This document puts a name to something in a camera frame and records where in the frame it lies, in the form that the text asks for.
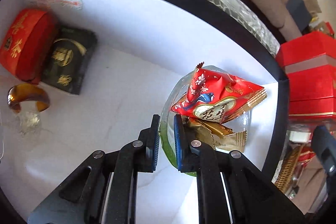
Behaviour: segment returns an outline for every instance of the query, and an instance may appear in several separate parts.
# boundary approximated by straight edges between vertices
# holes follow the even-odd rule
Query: wicker basket
[[[297,161],[303,147],[304,145],[295,147],[290,152],[290,154],[283,160],[279,176],[274,184],[284,194],[287,192],[291,185],[294,169],[297,165]]]

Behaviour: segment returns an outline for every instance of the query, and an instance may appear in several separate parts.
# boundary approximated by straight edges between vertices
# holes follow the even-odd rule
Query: blue bird illustration
[[[203,93],[200,96],[198,96],[197,98],[195,98],[194,100],[192,100],[190,102],[190,105],[184,107],[183,109],[188,110],[188,109],[192,108],[194,105],[196,105],[197,102],[210,103],[210,102],[212,102],[214,97],[215,97],[215,95],[213,94],[213,92]]]

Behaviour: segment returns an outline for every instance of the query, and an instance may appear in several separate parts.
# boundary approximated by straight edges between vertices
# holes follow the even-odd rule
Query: black border
[[[272,140],[262,172],[272,179],[285,141],[288,123],[289,81],[268,50],[240,23],[207,0],[165,0],[188,11],[227,35],[251,54],[277,81],[278,105]]]

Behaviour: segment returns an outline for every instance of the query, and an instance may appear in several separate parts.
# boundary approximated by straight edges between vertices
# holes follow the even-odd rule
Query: brown bangle
[[[8,106],[14,112],[21,111],[20,103],[24,101],[36,101],[39,112],[46,110],[50,106],[48,94],[36,85],[24,83],[13,86],[8,91]]]

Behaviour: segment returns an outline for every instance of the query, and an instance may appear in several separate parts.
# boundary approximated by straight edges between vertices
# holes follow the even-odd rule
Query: glass plate
[[[224,72],[226,71],[217,68],[215,66],[205,66],[204,69]],[[160,124],[159,124],[159,134],[161,138],[161,145],[163,151],[165,152],[169,162],[174,166],[176,165],[176,156],[175,156],[175,140],[174,140],[174,116],[175,112],[170,111],[171,107],[182,97],[182,95],[187,92],[189,84],[191,82],[191,78],[194,75],[194,71],[190,72],[186,76],[182,77],[174,89],[170,93],[165,106],[162,110]],[[247,134],[250,128],[250,115],[251,110],[245,112],[243,115],[240,115],[236,119],[225,123],[226,127],[232,128],[234,132],[241,132],[246,130]],[[229,151],[217,149],[218,151],[228,153]]]

